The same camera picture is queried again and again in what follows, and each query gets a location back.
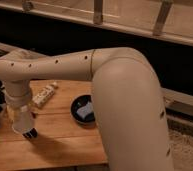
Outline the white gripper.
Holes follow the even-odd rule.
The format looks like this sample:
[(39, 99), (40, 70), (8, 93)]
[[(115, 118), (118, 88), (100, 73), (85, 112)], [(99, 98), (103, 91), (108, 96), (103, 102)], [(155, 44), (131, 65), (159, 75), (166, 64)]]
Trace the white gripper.
[(22, 106), (28, 105), (32, 99), (30, 94), (20, 97), (13, 97), (5, 95), (5, 101), (7, 103), (7, 113), (13, 115), (18, 112)]

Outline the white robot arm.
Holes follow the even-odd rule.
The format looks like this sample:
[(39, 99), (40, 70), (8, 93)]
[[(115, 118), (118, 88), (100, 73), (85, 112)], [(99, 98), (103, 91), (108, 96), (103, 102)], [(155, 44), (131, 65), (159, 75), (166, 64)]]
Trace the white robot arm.
[(15, 49), (0, 57), (12, 128), (36, 132), (30, 101), (33, 79), (90, 81), (93, 112), (111, 171), (174, 171), (164, 96), (146, 57), (129, 47), (34, 58)]

